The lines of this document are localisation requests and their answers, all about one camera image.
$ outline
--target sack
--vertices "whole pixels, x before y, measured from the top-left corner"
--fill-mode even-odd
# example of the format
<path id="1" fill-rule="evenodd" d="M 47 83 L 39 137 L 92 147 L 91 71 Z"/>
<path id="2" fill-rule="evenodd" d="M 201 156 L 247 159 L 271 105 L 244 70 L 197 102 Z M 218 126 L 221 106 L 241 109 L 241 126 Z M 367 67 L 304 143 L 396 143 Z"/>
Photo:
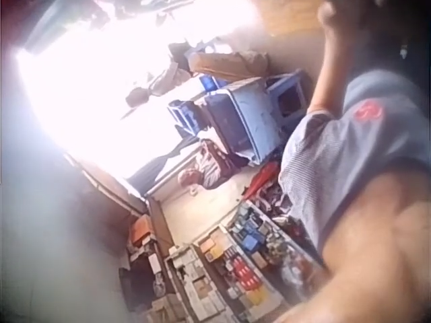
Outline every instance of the sack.
<path id="1" fill-rule="evenodd" d="M 190 56 L 189 65 L 192 72 L 231 82 L 269 75 L 268 56 L 253 51 L 230 54 L 196 52 Z"/>

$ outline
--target person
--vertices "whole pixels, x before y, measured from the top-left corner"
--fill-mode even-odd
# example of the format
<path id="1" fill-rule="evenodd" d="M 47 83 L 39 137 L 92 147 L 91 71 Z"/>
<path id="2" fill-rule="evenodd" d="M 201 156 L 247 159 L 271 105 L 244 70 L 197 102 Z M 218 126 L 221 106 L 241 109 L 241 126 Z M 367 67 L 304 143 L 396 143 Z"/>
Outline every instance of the person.
<path id="1" fill-rule="evenodd" d="M 429 313 L 429 96 L 386 69 L 346 88 L 361 2 L 319 8 L 323 65 L 279 174 L 331 279 L 278 322 L 410 323 Z"/>
<path id="2" fill-rule="evenodd" d="M 249 163 L 247 158 L 223 153 L 208 139 L 201 144 L 195 165 L 178 174 L 178 183 L 183 188 L 200 185 L 206 190 L 216 189 Z"/>

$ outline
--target red logo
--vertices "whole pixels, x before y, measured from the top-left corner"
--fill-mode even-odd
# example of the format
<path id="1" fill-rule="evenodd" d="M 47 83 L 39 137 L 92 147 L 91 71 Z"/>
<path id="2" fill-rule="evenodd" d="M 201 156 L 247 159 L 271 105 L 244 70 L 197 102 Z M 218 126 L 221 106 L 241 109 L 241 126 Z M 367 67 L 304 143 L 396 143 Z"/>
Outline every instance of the red logo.
<path id="1" fill-rule="evenodd" d="M 359 121 L 379 119 L 383 114 L 382 107 L 374 102 L 367 101 L 355 112 L 355 118 Z"/>

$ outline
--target seated person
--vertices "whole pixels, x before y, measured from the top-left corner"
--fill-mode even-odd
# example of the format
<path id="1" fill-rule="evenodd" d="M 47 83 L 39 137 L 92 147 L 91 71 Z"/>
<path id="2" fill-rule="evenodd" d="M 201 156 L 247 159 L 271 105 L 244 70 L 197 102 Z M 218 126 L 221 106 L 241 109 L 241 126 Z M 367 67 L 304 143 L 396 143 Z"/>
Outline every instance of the seated person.
<path id="1" fill-rule="evenodd" d="M 196 157 L 195 166 L 181 171 L 178 182 L 184 188 L 200 185 L 206 190 L 213 190 L 247 165 L 247 158 L 235 154 L 226 155 L 215 143 L 204 139 L 201 151 Z"/>

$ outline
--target white wall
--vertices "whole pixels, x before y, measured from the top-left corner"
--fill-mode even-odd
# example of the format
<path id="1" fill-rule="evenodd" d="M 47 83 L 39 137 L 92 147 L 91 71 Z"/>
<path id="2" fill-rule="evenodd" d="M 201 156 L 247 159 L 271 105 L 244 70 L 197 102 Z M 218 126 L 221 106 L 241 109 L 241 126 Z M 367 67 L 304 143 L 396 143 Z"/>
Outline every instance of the white wall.
<path id="1" fill-rule="evenodd" d="M 13 61 L 5 57 L 2 77 L 0 292 L 2 315 L 9 314 L 5 322 L 128 322 L 118 279 L 121 239 L 81 205 L 79 190 L 86 180 L 41 131 Z"/>
<path id="2" fill-rule="evenodd" d="M 243 171 L 215 190 L 200 188 L 191 196 L 175 178 L 153 193 L 162 209 L 176 245 L 187 244 L 218 224 L 239 204 L 244 187 L 248 187 L 258 168 Z"/>
<path id="3" fill-rule="evenodd" d="M 11 206 L 2 218 L 3 305 L 33 322 L 128 322 L 119 257 L 95 237 L 121 239 L 81 222 L 92 214 L 72 190 L 23 185 L 19 194 L 3 194 Z"/>

